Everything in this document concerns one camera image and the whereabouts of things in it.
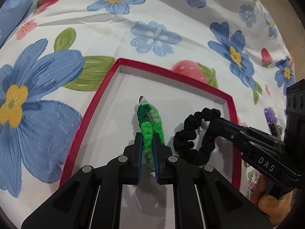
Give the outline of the right hand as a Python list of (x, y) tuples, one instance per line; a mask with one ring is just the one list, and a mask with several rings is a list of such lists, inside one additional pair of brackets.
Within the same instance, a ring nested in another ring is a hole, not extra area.
[(285, 194), (278, 200), (268, 193), (265, 193), (265, 188), (266, 178), (261, 175), (250, 196), (250, 201), (268, 216), (272, 226), (278, 226), (290, 212), (293, 191)]

